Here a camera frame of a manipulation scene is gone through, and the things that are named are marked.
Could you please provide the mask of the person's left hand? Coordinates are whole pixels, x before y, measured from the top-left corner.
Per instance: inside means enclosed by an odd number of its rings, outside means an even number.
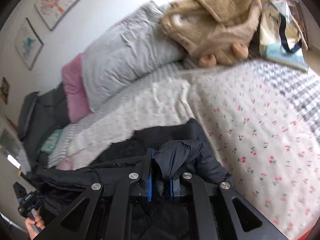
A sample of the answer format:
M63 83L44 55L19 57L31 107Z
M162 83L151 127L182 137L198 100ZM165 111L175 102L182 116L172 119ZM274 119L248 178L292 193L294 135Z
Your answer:
M42 217L40 216L38 211L35 211L35 218L31 219L30 217L27 217L24 221L25 227L29 233L29 238L33 240L38 233L36 232L35 228L39 228L43 230L45 228L44 221L42 220Z

